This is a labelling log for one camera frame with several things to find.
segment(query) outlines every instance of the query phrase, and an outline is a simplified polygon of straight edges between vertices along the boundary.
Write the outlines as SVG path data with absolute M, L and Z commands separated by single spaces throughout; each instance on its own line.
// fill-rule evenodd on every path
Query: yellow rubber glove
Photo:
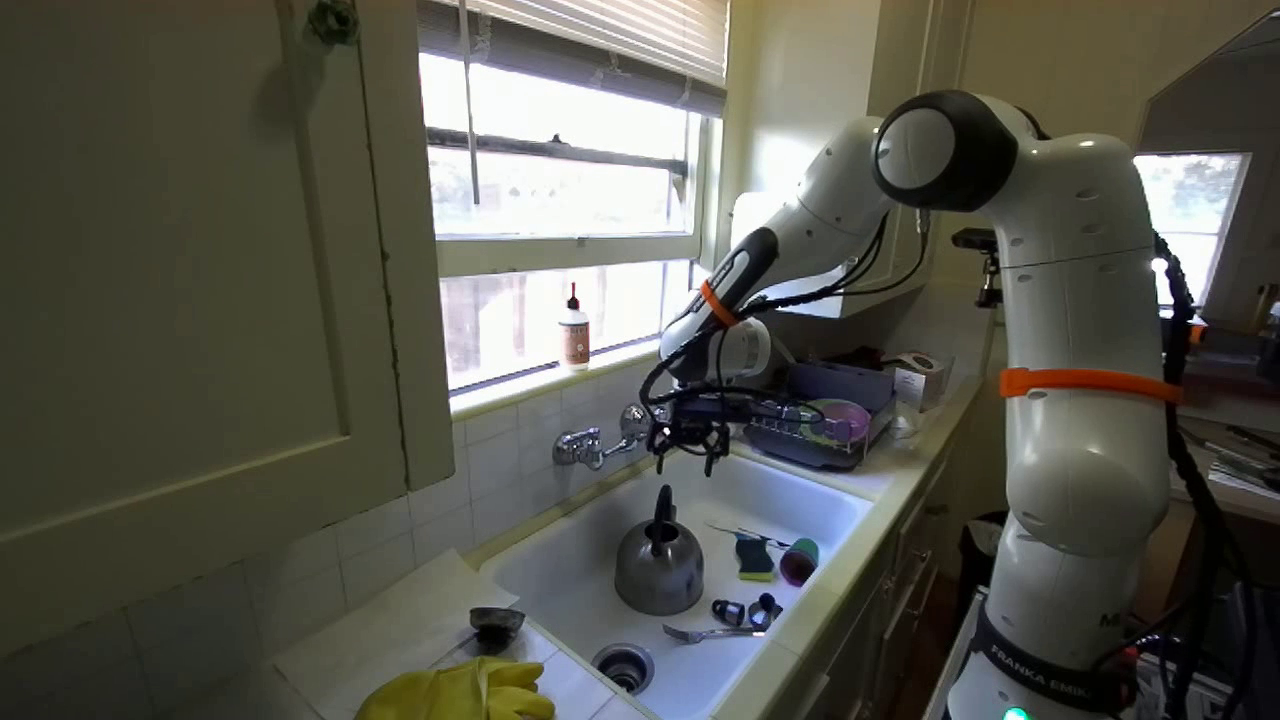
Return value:
M 482 654 L 467 663 L 410 670 L 362 703 L 362 720 L 558 720 L 536 691 L 546 663 Z

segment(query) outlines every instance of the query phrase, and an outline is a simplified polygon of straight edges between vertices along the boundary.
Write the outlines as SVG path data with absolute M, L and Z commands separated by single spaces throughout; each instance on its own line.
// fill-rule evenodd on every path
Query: bottle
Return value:
M 577 283 L 568 283 L 568 305 L 564 305 L 564 314 L 562 314 L 562 326 L 564 326 L 564 365 L 588 365 L 594 358 L 594 320 L 583 310 L 583 305 L 577 298 Z

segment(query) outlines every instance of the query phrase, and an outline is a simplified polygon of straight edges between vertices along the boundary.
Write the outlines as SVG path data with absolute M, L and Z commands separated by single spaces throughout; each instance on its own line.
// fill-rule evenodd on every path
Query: countertop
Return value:
M 872 510 L 829 561 L 829 571 L 817 574 L 805 600 L 786 610 L 744 679 L 719 698 L 715 714 L 787 714 L 787 708 L 782 708 L 786 688 L 805 670 L 813 638 L 829 632 L 841 600 L 864 580 L 869 561 L 888 541 L 902 510 L 912 508 L 961 414 L 977 401 L 977 389 L 971 375 L 948 375 L 942 401 L 928 410 L 904 410 L 856 473 L 817 473 L 825 482 L 872 498 Z M 444 553 L 182 714 L 348 720 L 384 679 L 467 658 L 467 608 L 475 603 L 508 608 L 516 600 L 488 585 L 467 561 Z M 508 654 L 546 663 L 542 691 L 558 698 L 562 720 L 649 714 L 532 615 Z

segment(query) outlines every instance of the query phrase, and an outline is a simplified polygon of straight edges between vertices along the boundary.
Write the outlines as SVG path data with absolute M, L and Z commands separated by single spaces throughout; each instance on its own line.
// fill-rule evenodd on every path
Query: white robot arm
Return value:
M 869 246 L 888 200 L 997 228 L 1018 367 L 1009 525 L 948 714 L 1113 714 L 1126 691 L 1102 658 L 1121 646 L 1140 553 L 1169 503 L 1152 223 L 1126 145 L 1048 141 L 1021 109 L 971 91 L 860 118 L 670 326 L 661 367 L 705 380 L 692 346 L 761 286 Z

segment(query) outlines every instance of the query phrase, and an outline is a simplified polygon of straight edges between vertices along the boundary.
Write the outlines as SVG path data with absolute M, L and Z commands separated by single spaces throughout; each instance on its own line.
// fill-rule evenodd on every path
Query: kitchen sink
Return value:
M 705 594 L 677 615 L 632 610 L 614 586 L 617 543 L 628 528 L 654 519 L 661 488 L 671 482 L 677 519 L 705 548 Z M 744 677 L 768 632 L 723 636 L 705 642 L 682 642 L 664 632 L 671 629 L 719 629 L 713 600 L 752 603 L 772 590 L 786 608 L 805 594 L 805 585 L 787 580 L 744 580 L 735 563 L 735 535 L 772 541 L 817 541 L 822 567 L 850 543 L 850 535 L 869 517 L 869 498 L 835 493 L 787 465 L 723 454 L 713 474 L 705 474 L 702 454 L 670 454 L 664 473 L 638 474 L 594 503 L 564 510 L 536 535 L 495 553 L 483 571 L 522 594 L 553 636 L 562 636 L 581 658 L 597 654 L 641 654 L 649 663 L 638 698 L 658 714 L 713 714 L 715 698 Z

